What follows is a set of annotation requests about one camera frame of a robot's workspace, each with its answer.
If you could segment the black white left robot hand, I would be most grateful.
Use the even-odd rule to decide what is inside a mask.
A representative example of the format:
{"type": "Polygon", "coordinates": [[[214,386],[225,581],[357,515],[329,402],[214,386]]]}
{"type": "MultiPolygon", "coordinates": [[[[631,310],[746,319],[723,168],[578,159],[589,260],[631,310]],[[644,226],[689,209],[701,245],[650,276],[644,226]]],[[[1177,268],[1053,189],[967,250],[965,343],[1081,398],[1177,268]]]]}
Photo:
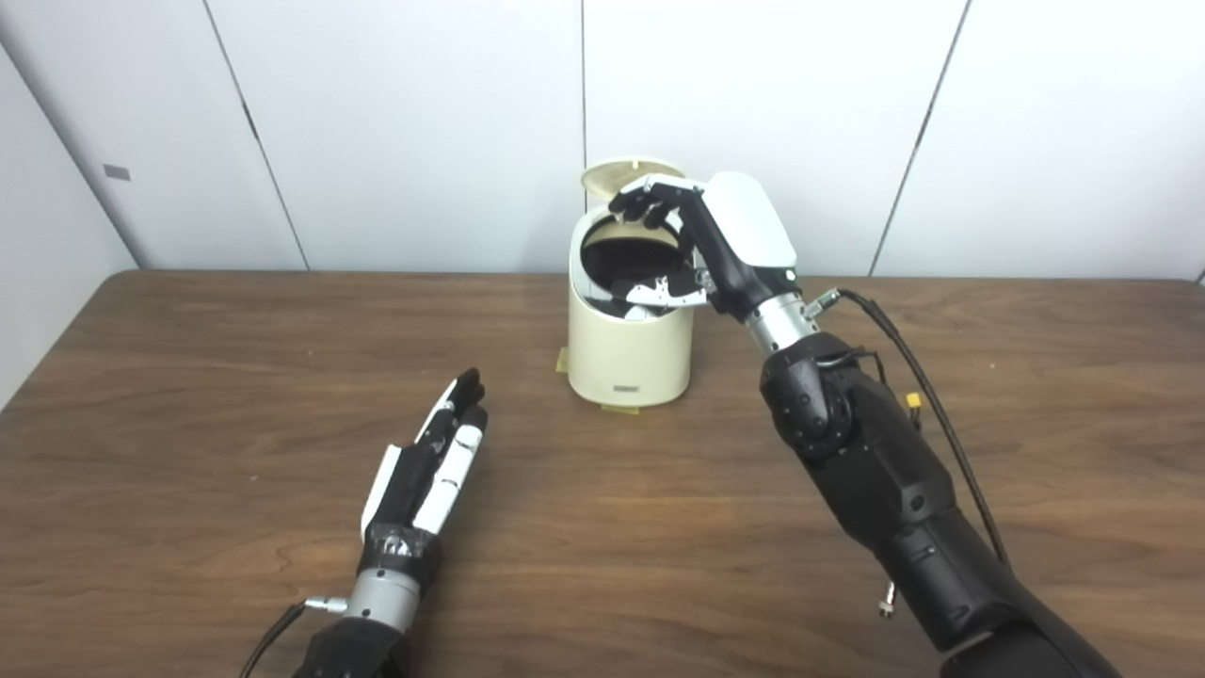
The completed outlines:
{"type": "Polygon", "coordinates": [[[458,375],[408,446],[388,446],[362,511],[357,573],[396,573],[427,596],[443,562],[440,535],[484,440],[480,370],[458,375]]]}

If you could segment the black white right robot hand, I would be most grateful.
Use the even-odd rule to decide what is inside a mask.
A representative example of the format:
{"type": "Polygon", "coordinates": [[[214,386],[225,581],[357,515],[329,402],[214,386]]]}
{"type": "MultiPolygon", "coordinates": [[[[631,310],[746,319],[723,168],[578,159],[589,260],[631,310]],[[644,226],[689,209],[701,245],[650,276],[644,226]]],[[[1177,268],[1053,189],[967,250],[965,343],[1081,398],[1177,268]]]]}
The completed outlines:
{"type": "Polygon", "coordinates": [[[619,281],[612,296],[649,308],[710,303],[746,323],[758,306],[797,293],[797,253],[766,191],[748,175],[723,171],[707,182],[646,173],[609,202],[612,216],[646,229],[672,229],[688,263],[676,273],[619,281]]]}

